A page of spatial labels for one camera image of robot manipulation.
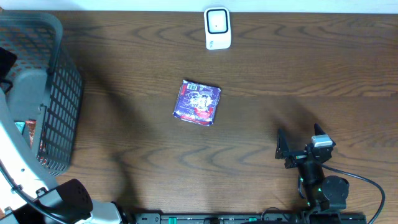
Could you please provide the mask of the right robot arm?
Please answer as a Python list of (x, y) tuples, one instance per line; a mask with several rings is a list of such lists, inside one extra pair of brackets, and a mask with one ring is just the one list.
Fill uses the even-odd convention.
[(322, 165), (331, 159), (335, 142), (318, 125), (315, 135), (303, 150), (289, 148), (282, 129), (277, 131), (276, 159), (283, 159), (286, 169), (297, 168), (308, 210), (297, 215), (300, 223), (341, 223), (340, 212), (346, 208), (349, 182), (336, 175), (325, 176)]

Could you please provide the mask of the teal snack packet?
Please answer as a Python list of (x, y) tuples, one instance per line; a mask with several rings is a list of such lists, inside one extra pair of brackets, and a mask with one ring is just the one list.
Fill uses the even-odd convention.
[(16, 125), (16, 128), (18, 131), (23, 134), (24, 128), (25, 128), (25, 122), (24, 121), (15, 121), (14, 124)]

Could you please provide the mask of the purple snack packet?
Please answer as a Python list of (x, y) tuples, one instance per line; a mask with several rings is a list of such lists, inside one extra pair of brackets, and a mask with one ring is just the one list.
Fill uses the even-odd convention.
[(220, 96), (218, 87), (183, 80), (173, 115), (182, 121), (210, 126), (214, 123)]

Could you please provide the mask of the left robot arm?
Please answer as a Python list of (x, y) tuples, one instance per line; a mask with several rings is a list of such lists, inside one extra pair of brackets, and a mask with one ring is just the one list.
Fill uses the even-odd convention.
[(1, 48), (2, 223), (126, 223), (113, 202), (93, 200), (70, 165), (83, 81), (63, 52), (32, 57)]

